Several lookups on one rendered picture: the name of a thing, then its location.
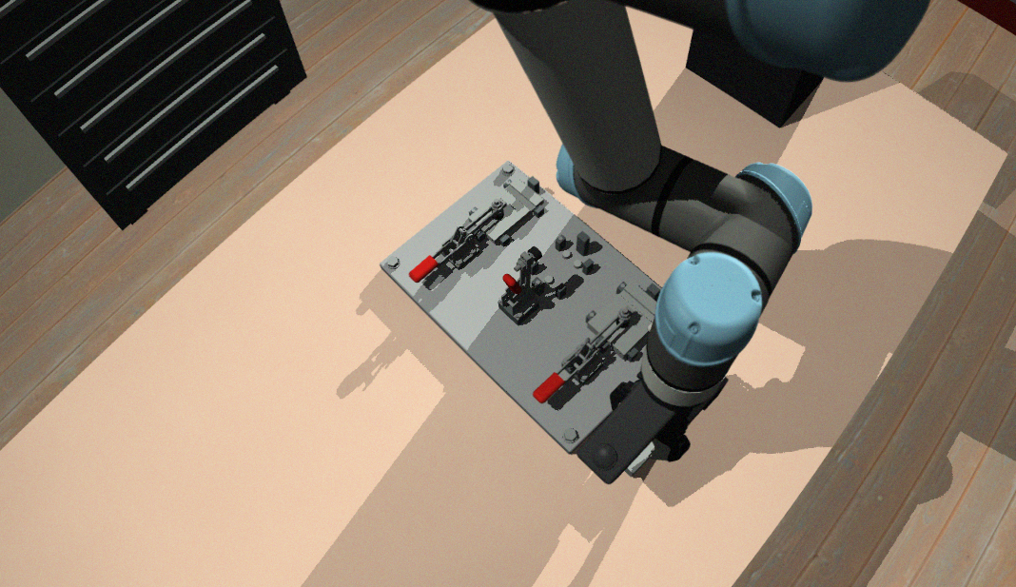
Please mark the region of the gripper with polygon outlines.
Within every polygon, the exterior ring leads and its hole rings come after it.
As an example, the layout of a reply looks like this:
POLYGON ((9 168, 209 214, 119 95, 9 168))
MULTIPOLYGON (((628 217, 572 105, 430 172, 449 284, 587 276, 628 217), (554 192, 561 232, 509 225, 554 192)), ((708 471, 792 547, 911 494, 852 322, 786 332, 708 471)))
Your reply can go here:
POLYGON ((724 380, 719 385, 719 388, 707 400, 702 401, 701 403, 693 406, 676 406, 666 403, 666 401, 662 401, 660 398, 654 395, 654 393, 651 391, 651 389, 648 388, 646 382, 644 381, 641 367, 640 367, 640 372, 638 372, 636 376, 639 378, 639 380, 635 382, 631 381, 622 382, 622 384, 620 383, 621 385, 619 385, 617 389, 615 389, 610 394, 612 409, 615 410, 619 405, 619 402, 623 401, 640 381, 642 381, 643 388, 645 389, 647 394, 651 396, 651 399, 656 401, 656 403, 658 403, 659 405, 672 410, 686 409, 683 411, 679 411, 679 413, 675 415, 675 418, 673 418, 669 423, 666 423, 666 427, 664 427, 664 429, 660 431, 660 433, 655 437, 655 439, 653 440, 653 444, 655 447, 651 450, 652 452, 651 455, 648 456, 649 458, 651 458, 651 460, 668 460, 669 462, 671 462, 671 460, 679 460, 679 458, 681 458, 689 450, 691 445, 687 436, 684 435, 686 433, 685 430, 688 429, 688 426, 692 422, 693 419, 696 418, 696 416, 702 410, 705 411, 708 408, 708 406, 711 405, 712 401, 714 401, 718 397, 718 395, 724 388, 724 385, 726 385, 729 379, 724 377, 724 380), (668 447, 664 444, 666 444, 668 447))

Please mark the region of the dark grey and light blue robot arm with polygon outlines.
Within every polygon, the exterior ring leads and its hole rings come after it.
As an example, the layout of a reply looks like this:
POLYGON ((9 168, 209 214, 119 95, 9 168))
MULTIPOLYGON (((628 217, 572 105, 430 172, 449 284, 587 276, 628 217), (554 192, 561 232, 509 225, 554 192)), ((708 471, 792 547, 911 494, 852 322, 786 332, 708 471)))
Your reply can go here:
MULTIPOLYGON (((494 12, 562 141, 559 187, 692 251, 658 295, 641 371, 669 404, 707 400, 800 248, 811 195, 782 166, 735 178, 661 145, 626 7, 772 66, 856 82, 898 55, 930 0, 469 1, 494 12)), ((576 454, 612 484, 678 412, 640 381, 576 454)))

